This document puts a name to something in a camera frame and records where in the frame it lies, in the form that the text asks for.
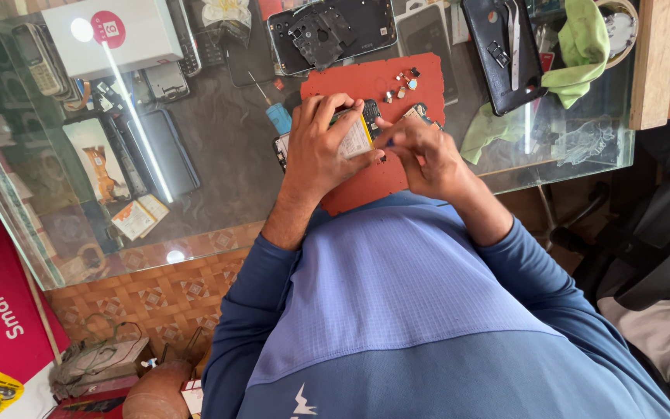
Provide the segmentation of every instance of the microfiber cloth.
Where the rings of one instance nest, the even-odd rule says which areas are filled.
[[[494,139],[516,142],[524,135],[525,107],[514,109],[504,116],[495,116],[490,102],[482,105],[467,129],[459,154],[472,164],[482,155],[482,148]]]
[[[566,0],[565,13],[567,22],[558,33],[558,39],[566,68],[544,73],[542,86],[557,93],[563,107],[568,109],[588,93],[591,81],[604,72],[609,57],[609,35],[604,17],[593,0]],[[524,135],[524,113],[524,107],[520,107],[498,117],[493,114],[490,103],[482,105],[461,143],[461,156],[477,164],[482,147],[494,139],[518,141]]]
[[[564,69],[551,70],[542,76],[542,86],[557,93],[568,109],[588,93],[609,58],[609,35],[604,17],[593,0],[567,0],[567,22],[558,33]]]

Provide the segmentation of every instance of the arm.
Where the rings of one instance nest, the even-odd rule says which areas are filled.
[[[335,109],[352,107],[329,127]],[[373,150],[347,160],[337,147],[360,117],[363,100],[315,96],[294,109],[287,172],[261,234],[221,301],[209,362],[203,370],[203,419],[237,417],[249,377],[283,314],[289,278],[299,260],[312,211],[322,197],[384,156]]]
[[[400,157],[410,190],[454,206],[479,256],[527,310],[569,338],[589,336],[601,343],[599,337],[604,333],[620,351],[626,350],[622,337],[596,314],[572,278],[470,171],[451,136],[415,120],[394,125],[379,120],[377,124],[384,132],[376,146]],[[567,315],[570,312],[574,312],[572,317]]]

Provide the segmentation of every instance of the glass table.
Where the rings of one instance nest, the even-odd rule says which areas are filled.
[[[451,8],[446,6],[451,29]],[[237,88],[227,65],[209,66],[187,78],[190,95],[136,106],[139,113],[167,110],[200,186],[167,204],[169,213],[154,229],[132,241],[111,223],[128,201],[98,203],[64,132],[65,123],[88,111],[67,112],[61,102],[43,96],[24,64],[11,32],[24,22],[44,21],[40,13],[0,20],[0,217],[43,289],[252,245],[284,176],[272,149],[277,133],[266,117],[269,105],[254,84]],[[395,54],[393,48],[358,60],[390,54]],[[629,166],[634,148],[634,132],[626,128],[632,58],[607,70],[571,109],[563,109],[553,94],[521,108],[516,118],[524,126],[523,138],[496,139],[484,147],[477,165],[470,165],[474,173],[503,193]],[[461,146],[488,93],[473,43],[452,44],[451,60],[460,100],[444,108],[444,129]],[[131,74],[124,78],[130,80]],[[279,80],[280,89],[271,82],[261,89],[290,112],[301,102],[305,74]],[[114,110],[111,118],[127,135],[130,113]],[[606,141],[593,144],[588,135],[592,123],[607,131]],[[578,157],[571,159],[574,153]]]

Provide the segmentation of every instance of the screwdriver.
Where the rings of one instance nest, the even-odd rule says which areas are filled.
[[[252,79],[252,81],[255,82],[257,88],[260,89],[260,93],[263,94],[265,101],[268,102],[269,108],[265,111],[265,114],[268,116],[268,119],[270,119],[270,121],[275,126],[275,130],[277,130],[278,133],[281,135],[290,132],[291,115],[289,115],[289,113],[286,111],[284,105],[281,103],[272,104],[270,102],[270,99],[268,99],[268,97],[265,95],[265,92],[263,92],[263,89],[260,87],[259,84],[257,84],[257,81],[252,76],[252,73],[247,71],[247,74],[249,74],[249,77]]]

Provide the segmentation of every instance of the phone box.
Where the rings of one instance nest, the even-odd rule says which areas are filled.
[[[103,43],[120,72],[182,58],[165,0],[84,0],[42,14],[73,78],[113,74]]]

